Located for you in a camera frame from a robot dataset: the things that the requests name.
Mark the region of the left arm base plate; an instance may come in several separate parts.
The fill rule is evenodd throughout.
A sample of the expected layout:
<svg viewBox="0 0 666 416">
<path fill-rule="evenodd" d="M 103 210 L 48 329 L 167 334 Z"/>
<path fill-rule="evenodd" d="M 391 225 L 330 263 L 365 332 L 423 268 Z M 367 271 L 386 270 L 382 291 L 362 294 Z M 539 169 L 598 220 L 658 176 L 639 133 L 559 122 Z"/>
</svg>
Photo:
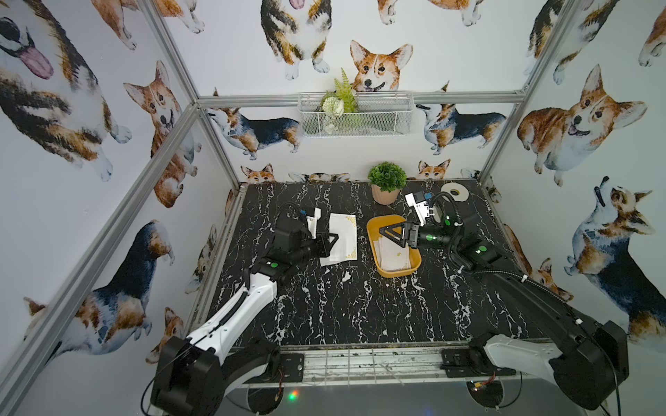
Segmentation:
<svg viewBox="0 0 666 416">
<path fill-rule="evenodd" d="M 282 354 L 279 364 L 267 369 L 262 375 L 249 379 L 246 384 L 300 383 L 304 379 L 305 355 Z"/>
</svg>

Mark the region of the stack of stationery paper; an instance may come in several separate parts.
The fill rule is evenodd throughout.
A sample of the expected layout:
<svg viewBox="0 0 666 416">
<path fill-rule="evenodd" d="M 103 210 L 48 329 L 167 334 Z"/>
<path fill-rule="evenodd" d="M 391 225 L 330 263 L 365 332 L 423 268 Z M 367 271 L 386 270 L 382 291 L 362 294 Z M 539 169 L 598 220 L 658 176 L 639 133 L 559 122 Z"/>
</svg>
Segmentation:
<svg viewBox="0 0 666 416">
<path fill-rule="evenodd" d="M 409 247 L 401 248 L 385 237 L 379 237 L 374 243 L 379 267 L 386 272 L 396 272 L 411 268 Z"/>
</svg>

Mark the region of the yellow plastic storage box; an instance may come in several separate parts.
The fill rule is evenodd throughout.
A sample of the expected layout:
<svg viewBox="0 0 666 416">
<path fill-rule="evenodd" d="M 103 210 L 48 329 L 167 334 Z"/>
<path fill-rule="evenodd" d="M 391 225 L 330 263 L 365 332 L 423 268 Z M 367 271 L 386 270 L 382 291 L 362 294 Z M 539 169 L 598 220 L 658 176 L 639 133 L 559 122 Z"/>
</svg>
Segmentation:
<svg viewBox="0 0 666 416">
<path fill-rule="evenodd" d="M 366 225 L 376 268 L 382 277 L 405 277 L 421 266 L 421 253 L 418 249 L 411 249 L 407 245 L 402 248 L 380 233 L 382 227 L 404 221 L 404 217 L 391 214 L 371 218 Z"/>
</svg>

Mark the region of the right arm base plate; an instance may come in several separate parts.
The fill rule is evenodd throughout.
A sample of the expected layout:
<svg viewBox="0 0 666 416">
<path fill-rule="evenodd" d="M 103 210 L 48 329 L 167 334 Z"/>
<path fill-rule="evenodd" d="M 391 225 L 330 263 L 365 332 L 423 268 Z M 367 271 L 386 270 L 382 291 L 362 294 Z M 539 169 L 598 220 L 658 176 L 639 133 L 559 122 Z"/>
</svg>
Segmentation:
<svg viewBox="0 0 666 416">
<path fill-rule="evenodd" d="M 513 376 L 514 369 L 504 369 L 492 364 L 482 348 L 444 348 L 441 350 L 442 365 L 449 378 L 490 378 L 491 376 Z"/>
</svg>

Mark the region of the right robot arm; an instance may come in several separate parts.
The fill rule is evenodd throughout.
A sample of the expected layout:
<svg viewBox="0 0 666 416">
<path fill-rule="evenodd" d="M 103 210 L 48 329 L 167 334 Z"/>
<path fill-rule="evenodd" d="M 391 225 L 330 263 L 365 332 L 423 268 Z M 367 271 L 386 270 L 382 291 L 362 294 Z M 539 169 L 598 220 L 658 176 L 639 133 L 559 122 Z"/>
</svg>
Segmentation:
<svg viewBox="0 0 666 416">
<path fill-rule="evenodd" d="M 418 222 L 402 221 L 380 227 L 380 234 L 401 248 L 440 250 L 449 266 L 504 295 L 525 312 L 548 338 L 548 343 L 521 341 L 496 331 L 473 338 L 471 362 L 481 373 L 512 369 L 556 385 L 573 403 L 597 410 L 620 395 L 629 376 L 627 339 L 614 322 L 601 324 L 538 284 L 529 275 L 502 270 L 506 260 L 489 240 L 466 229 L 466 221 L 447 192 L 430 197 L 407 196 Z"/>
</svg>

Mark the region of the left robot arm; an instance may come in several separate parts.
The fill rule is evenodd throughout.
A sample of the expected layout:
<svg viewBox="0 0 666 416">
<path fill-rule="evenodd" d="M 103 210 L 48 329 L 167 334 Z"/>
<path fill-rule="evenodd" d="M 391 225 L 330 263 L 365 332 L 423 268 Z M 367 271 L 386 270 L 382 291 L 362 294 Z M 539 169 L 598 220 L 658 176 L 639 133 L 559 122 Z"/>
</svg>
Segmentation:
<svg viewBox="0 0 666 416">
<path fill-rule="evenodd" d="M 247 381 L 284 379 L 277 344 L 253 338 L 237 352 L 232 347 L 278 298 L 299 265 L 330 256 L 338 234 L 319 230 L 323 219 L 319 208 L 280 207 L 268 251 L 242 271 L 238 291 L 190 335 L 174 336 L 162 348 L 142 406 L 150 404 L 166 415 L 214 415 L 225 397 Z"/>
</svg>

